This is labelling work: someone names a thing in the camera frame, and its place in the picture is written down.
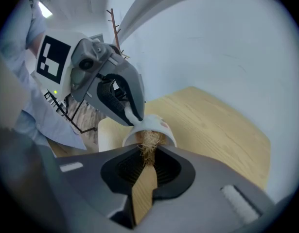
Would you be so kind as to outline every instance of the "wooden table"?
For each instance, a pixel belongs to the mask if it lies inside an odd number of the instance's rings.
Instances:
[[[169,124],[179,148],[222,161],[261,189],[266,187],[268,138],[222,101],[188,87],[146,103],[145,113],[157,114]],[[101,120],[99,151],[121,147],[130,130],[110,118]]]

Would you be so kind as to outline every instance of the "person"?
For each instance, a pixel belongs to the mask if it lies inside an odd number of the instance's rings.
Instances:
[[[0,57],[30,95],[14,130],[52,149],[55,142],[64,151],[95,152],[96,145],[77,134],[51,107],[25,66],[25,51],[29,49],[37,56],[45,30],[38,0],[20,0],[0,32]]]

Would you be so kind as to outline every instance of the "white mug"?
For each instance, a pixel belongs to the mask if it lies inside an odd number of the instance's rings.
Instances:
[[[141,122],[134,123],[130,133],[124,138],[122,146],[128,146],[138,143],[136,133],[140,131],[157,131],[166,136],[166,145],[175,146],[176,141],[170,129],[170,126],[158,115],[145,115]]]

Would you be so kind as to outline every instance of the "person's arm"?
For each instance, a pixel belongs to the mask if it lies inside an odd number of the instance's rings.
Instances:
[[[38,0],[30,0],[32,9],[32,21],[26,37],[26,48],[37,57],[43,34],[46,30],[45,19],[38,6]]]

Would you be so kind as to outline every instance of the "camera lens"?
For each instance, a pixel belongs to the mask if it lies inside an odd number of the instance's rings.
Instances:
[[[93,60],[91,59],[84,59],[80,62],[79,67],[82,70],[88,70],[93,66]]]

